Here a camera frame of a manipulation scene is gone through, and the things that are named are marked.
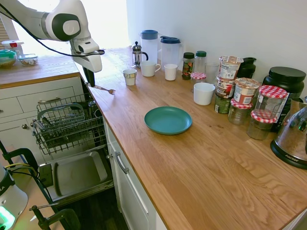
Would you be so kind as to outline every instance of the dark floor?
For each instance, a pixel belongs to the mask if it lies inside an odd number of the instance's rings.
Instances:
[[[82,230],[128,230],[118,210],[114,188],[62,206],[59,210],[65,208],[76,212]]]

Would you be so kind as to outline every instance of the dish rack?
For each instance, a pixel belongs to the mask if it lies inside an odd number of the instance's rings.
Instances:
[[[106,145],[102,115],[89,93],[39,104],[32,135],[45,155]]]

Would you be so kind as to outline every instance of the white cup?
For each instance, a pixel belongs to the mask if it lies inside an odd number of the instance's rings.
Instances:
[[[165,69],[165,80],[173,81],[176,79],[178,65],[175,64],[166,64],[164,65]]]
[[[126,85],[135,85],[136,72],[136,69],[125,69],[123,71]]]
[[[215,86],[209,83],[200,82],[194,85],[194,102],[199,105],[209,105]]]
[[[161,69],[161,65],[156,64],[153,61],[142,61],[141,62],[141,71],[144,77],[154,76],[154,73],[156,73],[159,69]]]

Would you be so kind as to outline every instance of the drawer handle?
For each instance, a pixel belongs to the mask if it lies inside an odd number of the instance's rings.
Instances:
[[[59,101],[61,100],[59,97],[56,97],[54,99],[50,99],[50,100],[46,100],[46,101],[38,101],[37,103],[39,104],[46,104],[46,103],[49,103],[49,102],[56,102],[56,101]]]
[[[123,171],[125,174],[128,174],[128,173],[129,173],[129,168],[126,168],[126,167],[121,163],[121,161],[119,160],[119,156],[120,156],[120,152],[115,152],[115,158],[116,158],[116,161],[117,161],[118,165],[120,166],[120,168],[122,169],[122,171]]]

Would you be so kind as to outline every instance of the green light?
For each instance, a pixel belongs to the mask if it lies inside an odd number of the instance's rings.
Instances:
[[[0,206],[0,218],[4,221],[4,223],[1,224],[0,227],[6,226],[5,229],[9,229],[11,226],[13,226],[15,222],[15,217],[3,206]]]

